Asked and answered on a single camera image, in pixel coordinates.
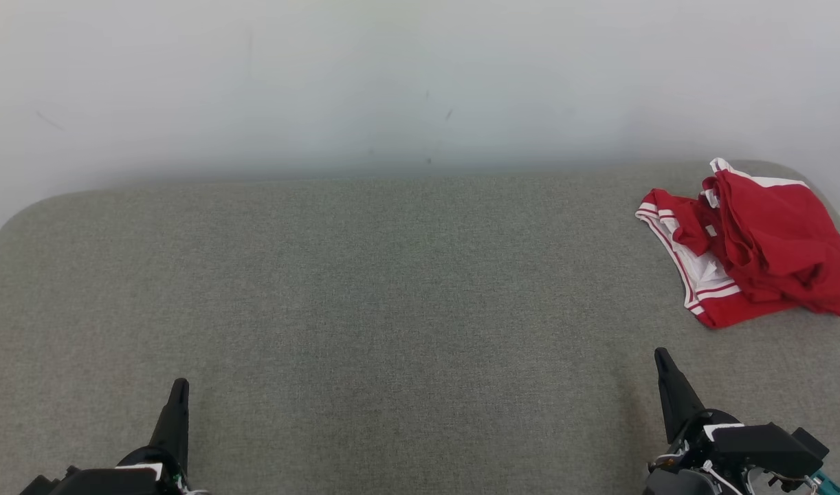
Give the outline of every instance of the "white wall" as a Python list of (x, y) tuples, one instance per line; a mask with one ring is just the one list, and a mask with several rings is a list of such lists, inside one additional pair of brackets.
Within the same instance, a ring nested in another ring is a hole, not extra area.
[(0, 226), (212, 170), (714, 156), (840, 210), (840, 0), (0, 0)]

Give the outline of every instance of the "red garment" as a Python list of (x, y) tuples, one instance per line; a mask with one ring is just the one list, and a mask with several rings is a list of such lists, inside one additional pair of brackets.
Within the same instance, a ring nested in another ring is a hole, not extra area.
[[(721, 329), (757, 316), (796, 307), (792, 301), (776, 300), (753, 303), (730, 278), (712, 253), (705, 226), (698, 213), (704, 211), (706, 201), (675, 197), (663, 189), (652, 189), (643, 198), (637, 217), (649, 225), (665, 246), (677, 266), (686, 288), (684, 307), (699, 322), (712, 329)], [(694, 245), (700, 248), (696, 254)]]
[(826, 207), (801, 182), (769, 181), (731, 167), (704, 181), (719, 201), (711, 250), (750, 301), (840, 316), (840, 234)]
[(799, 305), (840, 316), (840, 234), (800, 181), (711, 164), (699, 199), (652, 189), (636, 216), (671, 254), (685, 307), (722, 328)]

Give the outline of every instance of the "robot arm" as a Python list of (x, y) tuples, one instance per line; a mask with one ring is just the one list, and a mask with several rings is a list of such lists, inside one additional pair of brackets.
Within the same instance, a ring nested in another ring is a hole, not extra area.
[(649, 466), (644, 495), (753, 495), (750, 471), (774, 476), (784, 492), (840, 495), (820, 470), (829, 453), (800, 428), (790, 434), (774, 423), (745, 426), (735, 417), (705, 408), (664, 348), (655, 351), (665, 434), (671, 444)]
[(38, 476), (20, 495), (187, 495), (188, 380), (176, 379), (160, 411), (151, 441), (117, 467), (79, 470), (70, 466), (62, 481)]

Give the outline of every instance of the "white stripe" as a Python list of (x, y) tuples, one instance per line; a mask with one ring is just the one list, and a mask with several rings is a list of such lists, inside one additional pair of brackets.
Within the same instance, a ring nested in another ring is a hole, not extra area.
[(689, 298), (689, 295), (693, 294), (692, 285), (689, 284), (688, 279), (686, 279), (686, 273), (684, 273), (683, 269), (681, 269), (681, 267), (680, 267), (680, 262), (678, 262), (678, 260), (677, 260), (677, 254), (674, 253), (674, 251), (671, 250), (670, 245), (668, 245), (669, 239), (665, 239), (664, 237), (662, 237), (662, 235), (659, 234), (659, 229), (656, 229), (655, 226), (653, 226), (653, 225), (655, 225), (655, 223), (653, 223), (655, 220), (651, 219), (648, 215), (641, 216), (641, 213), (642, 213), (641, 211), (637, 211), (638, 219), (643, 220), (644, 222), (647, 223), (647, 225), (649, 225), (649, 229), (652, 230), (652, 233), (655, 234), (655, 236), (659, 238), (659, 241), (661, 241), (661, 244), (664, 245), (664, 247), (665, 247), (665, 251), (667, 251), (667, 253), (670, 254), (671, 260), (673, 260), (674, 264), (677, 265), (677, 272), (680, 272), (680, 279), (682, 279), (683, 287), (686, 289), (686, 298), (685, 298), (685, 302), (683, 303), (683, 306), (684, 307), (692, 306), (694, 303), (697, 302), (697, 300), (691, 300), (691, 298)]
[(704, 189), (702, 192), (704, 193), (704, 197), (707, 198), (707, 203), (710, 205), (710, 208), (719, 208), (719, 198), (716, 197), (713, 189)]
[(740, 175), (741, 177), (746, 177), (753, 182), (756, 182), (763, 188), (770, 188), (772, 186), (804, 186), (808, 187), (808, 184), (804, 183), (803, 181), (793, 181), (793, 179), (781, 179), (778, 177), (753, 177), (749, 173), (741, 172), (740, 170), (735, 170), (735, 168), (724, 159), (713, 159), (710, 162), (710, 168), (716, 172), (716, 166), (719, 165), (720, 170), (728, 170), (734, 175)]
[(698, 289), (699, 289), (699, 291), (712, 291), (713, 289), (719, 289), (721, 287), (725, 287), (726, 285), (730, 285), (730, 284), (735, 283), (735, 279), (731, 278), (730, 276), (728, 278), (722, 278), (721, 280), (722, 280), (722, 282), (717, 282), (716, 284), (710, 284), (710, 285), (699, 284)]
[(737, 294), (738, 292), (741, 292), (741, 288), (737, 285), (732, 285), (731, 287), (720, 289), (720, 291), (704, 292), (704, 294), (697, 294), (696, 297), (698, 298), (698, 300), (709, 300), (709, 298), (724, 298), (725, 296)]

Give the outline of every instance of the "fabric texture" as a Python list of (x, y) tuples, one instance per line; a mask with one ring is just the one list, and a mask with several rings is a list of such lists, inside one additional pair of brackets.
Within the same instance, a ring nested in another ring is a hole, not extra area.
[(709, 220), (719, 235), (702, 235), (747, 298), (840, 314), (840, 234), (813, 191), (714, 166), (727, 169), (704, 181), (703, 197), (716, 196)]
[(639, 493), (666, 448), (658, 346), (708, 407), (818, 437), (840, 483), (840, 318), (794, 309), (710, 331), (633, 217), (650, 189), (696, 195), (707, 175), (698, 162), (42, 201), (0, 231), (0, 493), (117, 463), (179, 376), (188, 476), (218, 495)]
[(752, 301), (735, 279), (709, 251), (711, 223), (709, 207), (687, 197), (674, 197), (663, 189), (652, 189), (634, 214), (652, 229), (674, 259), (686, 289), (683, 306), (699, 322), (712, 329), (724, 329), (765, 314), (776, 313), (798, 304), (789, 300)]

